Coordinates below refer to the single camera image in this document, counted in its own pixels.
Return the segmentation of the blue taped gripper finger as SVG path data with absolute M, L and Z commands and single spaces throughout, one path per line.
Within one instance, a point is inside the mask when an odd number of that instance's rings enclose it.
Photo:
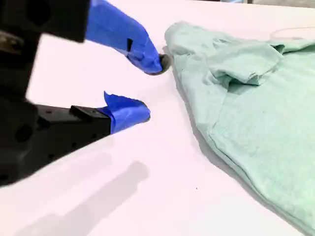
M 149 75 L 170 66 L 169 56 L 158 53 L 145 28 L 106 0 L 2 0 L 0 23 L 113 48 Z
M 70 108 L 38 106 L 36 163 L 47 165 L 99 139 L 147 122 L 146 104 L 114 94 L 104 94 L 105 107 Z

